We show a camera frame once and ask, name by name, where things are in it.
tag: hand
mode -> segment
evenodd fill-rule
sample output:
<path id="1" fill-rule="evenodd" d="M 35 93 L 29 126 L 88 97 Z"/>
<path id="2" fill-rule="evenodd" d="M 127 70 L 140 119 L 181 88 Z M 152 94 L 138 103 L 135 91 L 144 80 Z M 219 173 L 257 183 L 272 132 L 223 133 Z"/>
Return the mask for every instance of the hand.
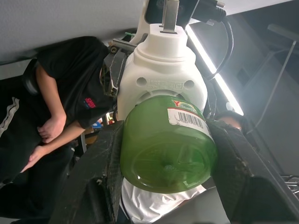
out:
<path id="1" fill-rule="evenodd" d="M 65 120 L 65 116 L 51 117 L 42 127 L 37 128 L 44 143 L 51 142 L 61 134 L 65 126 Z"/>
<path id="2" fill-rule="evenodd" d="M 24 169 L 21 171 L 23 173 L 25 170 L 33 167 L 37 161 L 39 161 L 44 155 L 47 154 L 47 150 L 44 146 L 37 146 L 31 156 L 29 157 L 28 164 L 24 167 Z"/>

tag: green bottle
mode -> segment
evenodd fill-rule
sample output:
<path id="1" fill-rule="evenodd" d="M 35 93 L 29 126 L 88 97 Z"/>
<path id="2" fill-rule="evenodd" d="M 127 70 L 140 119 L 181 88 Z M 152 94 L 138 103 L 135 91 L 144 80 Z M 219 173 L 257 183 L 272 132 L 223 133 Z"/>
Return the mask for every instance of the green bottle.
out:
<path id="1" fill-rule="evenodd" d="M 200 110 L 171 96 L 143 101 L 127 116 L 121 171 L 136 187 L 170 194 L 204 183 L 217 160 Z"/>

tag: green liquid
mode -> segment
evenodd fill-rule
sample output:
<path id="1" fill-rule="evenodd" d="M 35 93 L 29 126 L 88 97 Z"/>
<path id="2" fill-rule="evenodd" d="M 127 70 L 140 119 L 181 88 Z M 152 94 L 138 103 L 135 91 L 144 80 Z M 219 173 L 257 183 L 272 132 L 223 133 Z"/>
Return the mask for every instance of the green liquid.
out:
<path id="1" fill-rule="evenodd" d="M 154 97 L 135 107 L 125 121 L 121 170 L 131 184 L 146 191 L 169 194 L 192 189 L 210 177 L 217 159 L 209 136 L 170 124 L 168 108 L 177 108 L 174 101 L 192 105 L 175 97 Z M 191 109 L 203 119 L 195 106 Z"/>

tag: black t-shirt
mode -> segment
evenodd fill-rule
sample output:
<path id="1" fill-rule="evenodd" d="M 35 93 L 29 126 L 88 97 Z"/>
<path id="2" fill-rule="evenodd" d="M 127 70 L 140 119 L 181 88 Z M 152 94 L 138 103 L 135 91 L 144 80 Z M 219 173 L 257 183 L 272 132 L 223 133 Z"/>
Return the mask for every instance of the black t-shirt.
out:
<path id="1" fill-rule="evenodd" d="M 112 108 L 113 99 L 104 95 L 100 84 L 100 69 L 107 55 L 107 47 L 90 36 L 66 41 L 37 55 L 40 65 L 56 80 L 66 125 L 77 120 L 82 128 L 88 128 Z M 49 118 L 41 95 L 26 101 L 43 122 Z"/>

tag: person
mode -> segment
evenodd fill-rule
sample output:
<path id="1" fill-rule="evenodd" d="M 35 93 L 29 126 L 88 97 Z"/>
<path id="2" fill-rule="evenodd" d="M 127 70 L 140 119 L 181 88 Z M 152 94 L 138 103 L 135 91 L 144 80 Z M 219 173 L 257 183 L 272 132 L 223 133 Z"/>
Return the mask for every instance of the person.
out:
<path id="1" fill-rule="evenodd" d="M 247 121 L 244 116 L 236 112 L 225 111 L 216 116 L 215 120 L 223 121 L 246 133 Z M 210 178 L 202 185 L 188 191 L 175 194 L 159 194 L 139 189 L 124 178 L 117 224 L 125 224 L 128 220 L 135 224 L 153 223 L 214 186 L 215 184 Z"/>
<path id="2" fill-rule="evenodd" d="M 0 93 L 0 217 L 50 216 L 73 156 L 69 142 L 113 106 L 100 84 L 107 55 L 96 37 L 66 41 L 37 54 L 39 95 Z"/>

